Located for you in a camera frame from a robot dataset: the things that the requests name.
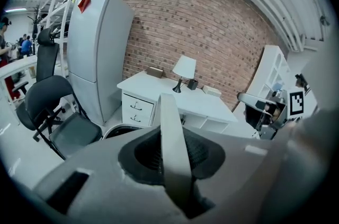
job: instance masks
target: white desk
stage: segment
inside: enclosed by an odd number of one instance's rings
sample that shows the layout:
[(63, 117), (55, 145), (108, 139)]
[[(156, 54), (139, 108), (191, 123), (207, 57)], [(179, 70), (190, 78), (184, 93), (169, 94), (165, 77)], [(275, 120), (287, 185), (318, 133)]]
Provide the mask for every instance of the white desk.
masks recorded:
[(16, 74), (22, 70), (26, 70), (27, 68), (30, 68), (32, 66), (35, 66), (37, 64), (38, 58), (37, 56), (30, 56), (26, 57), (20, 60), (17, 60), (15, 62), (9, 63), (8, 65), (0, 68), (0, 92), (3, 96), (6, 96), (8, 101), (9, 108), (11, 109), (12, 113), (14, 114), (18, 124), (20, 123), (16, 113), (15, 113), (15, 106), (12, 101), (12, 98), (7, 90), (7, 86), (5, 83), (5, 78), (12, 76), (13, 74)]
[(152, 126), (160, 93), (174, 95), (185, 125), (222, 133), (229, 123), (237, 122), (231, 110), (218, 97), (201, 89), (190, 90), (186, 85), (181, 93), (172, 90), (176, 80), (156, 78), (142, 71), (117, 85), (122, 89), (122, 122)]

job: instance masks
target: metal handle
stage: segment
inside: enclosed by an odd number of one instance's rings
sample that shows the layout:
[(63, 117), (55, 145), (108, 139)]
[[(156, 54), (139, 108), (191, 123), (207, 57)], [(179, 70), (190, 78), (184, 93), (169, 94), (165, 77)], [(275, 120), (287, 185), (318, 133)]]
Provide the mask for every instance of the metal handle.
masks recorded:
[(136, 102), (136, 103), (134, 104), (134, 106), (130, 105), (130, 107), (132, 107), (132, 108), (134, 108), (134, 109), (136, 109), (136, 110), (139, 110), (139, 111), (141, 111), (141, 110), (142, 110), (142, 108), (140, 108), (140, 109), (136, 108), (136, 106), (137, 106), (137, 103), (138, 103), (138, 102)]
[(134, 119), (131, 117), (131, 120), (134, 120), (134, 121), (136, 121), (136, 122), (141, 122), (141, 120), (136, 120), (136, 116), (137, 116), (137, 115), (134, 116)]

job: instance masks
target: lamp base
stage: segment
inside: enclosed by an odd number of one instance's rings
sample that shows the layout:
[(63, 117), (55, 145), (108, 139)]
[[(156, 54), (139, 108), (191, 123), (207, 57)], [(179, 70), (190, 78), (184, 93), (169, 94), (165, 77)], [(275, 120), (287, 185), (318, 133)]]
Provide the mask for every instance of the lamp base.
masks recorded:
[(181, 90), (180, 90), (181, 82), (182, 82), (182, 79), (180, 78), (176, 87), (173, 88), (174, 92), (181, 93)]

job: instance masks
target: black cap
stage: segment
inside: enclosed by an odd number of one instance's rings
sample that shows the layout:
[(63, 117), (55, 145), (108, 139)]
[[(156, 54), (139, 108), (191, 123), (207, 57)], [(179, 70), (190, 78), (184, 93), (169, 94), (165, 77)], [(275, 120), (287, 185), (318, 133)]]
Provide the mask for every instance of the black cap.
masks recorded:
[(7, 17), (3, 17), (1, 20), (2, 23), (5, 23), (5, 25), (9, 26), (10, 24), (12, 24), (12, 22), (9, 21), (9, 19)]

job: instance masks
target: white lampshade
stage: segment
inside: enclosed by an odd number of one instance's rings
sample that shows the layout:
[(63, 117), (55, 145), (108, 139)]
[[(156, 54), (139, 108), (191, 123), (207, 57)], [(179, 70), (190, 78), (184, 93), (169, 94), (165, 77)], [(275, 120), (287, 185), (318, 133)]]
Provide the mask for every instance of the white lampshade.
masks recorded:
[(196, 63), (197, 61), (193, 58), (181, 56), (179, 61), (176, 63), (173, 72), (184, 78), (193, 79)]

